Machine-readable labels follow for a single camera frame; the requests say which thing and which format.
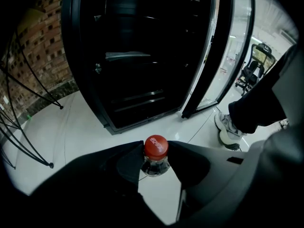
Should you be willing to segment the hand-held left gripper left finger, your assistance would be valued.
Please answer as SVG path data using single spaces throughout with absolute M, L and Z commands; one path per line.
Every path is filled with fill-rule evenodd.
M 40 184 L 30 200 L 45 201 L 46 210 L 75 227 L 162 228 L 138 192 L 143 161 L 143 141 L 80 156 Z

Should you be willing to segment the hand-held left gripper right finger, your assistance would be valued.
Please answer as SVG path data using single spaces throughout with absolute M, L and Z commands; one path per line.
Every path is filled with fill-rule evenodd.
M 181 182 L 179 223 L 302 223 L 304 128 L 293 126 L 247 152 L 169 143 Z

